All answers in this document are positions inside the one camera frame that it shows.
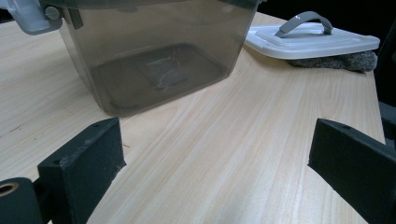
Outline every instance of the wood grain surface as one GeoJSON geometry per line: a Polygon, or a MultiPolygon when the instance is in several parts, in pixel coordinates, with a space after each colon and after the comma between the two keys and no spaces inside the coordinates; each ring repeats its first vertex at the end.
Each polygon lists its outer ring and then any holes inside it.
{"type": "MultiPolygon", "coordinates": [[[[282,23],[256,14],[253,24],[282,23]]],[[[59,32],[0,25],[0,179],[36,166],[109,118],[59,32]]],[[[129,118],[127,166],[89,223],[365,223],[312,169],[317,118],[384,142],[373,73],[295,68],[248,46],[230,77],[129,118]]]]}

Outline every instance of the light wood tabletop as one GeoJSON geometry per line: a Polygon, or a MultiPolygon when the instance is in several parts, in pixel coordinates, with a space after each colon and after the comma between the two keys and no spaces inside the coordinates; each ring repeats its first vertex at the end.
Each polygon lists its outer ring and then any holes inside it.
{"type": "MultiPolygon", "coordinates": [[[[253,24],[284,21],[257,13],[253,24]]],[[[0,180],[110,118],[58,31],[0,25],[0,180]]],[[[296,68],[244,46],[231,75],[121,118],[125,166],[89,223],[365,223],[307,166],[318,118],[384,143],[372,72],[296,68]]]]}

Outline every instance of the transparent plastic container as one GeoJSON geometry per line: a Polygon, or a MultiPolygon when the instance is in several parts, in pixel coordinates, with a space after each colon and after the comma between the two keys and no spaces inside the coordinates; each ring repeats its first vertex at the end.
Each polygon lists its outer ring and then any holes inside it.
{"type": "Polygon", "coordinates": [[[230,75],[260,1],[43,2],[62,9],[61,35],[97,104],[123,117],[230,75]]]}

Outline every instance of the white lid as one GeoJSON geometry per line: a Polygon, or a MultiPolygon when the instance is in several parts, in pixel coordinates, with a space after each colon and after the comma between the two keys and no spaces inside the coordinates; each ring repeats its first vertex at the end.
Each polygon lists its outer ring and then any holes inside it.
{"type": "Polygon", "coordinates": [[[279,59],[318,58],[378,49],[379,39],[332,28],[323,34],[323,25],[306,22],[276,36],[280,25],[251,26],[245,43],[258,52],[279,59]]]}

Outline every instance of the gray handle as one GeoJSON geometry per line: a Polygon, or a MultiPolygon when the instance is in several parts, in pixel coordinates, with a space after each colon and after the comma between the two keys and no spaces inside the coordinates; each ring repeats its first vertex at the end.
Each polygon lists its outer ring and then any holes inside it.
{"type": "Polygon", "coordinates": [[[282,38],[285,34],[290,32],[297,26],[301,25],[306,21],[312,21],[312,20],[320,20],[320,22],[324,26],[323,34],[325,35],[332,34],[332,24],[326,18],[320,16],[318,13],[314,11],[306,11],[298,14],[297,16],[291,18],[289,21],[285,22],[285,24],[279,27],[279,31],[275,35],[277,37],[282,38]]]}

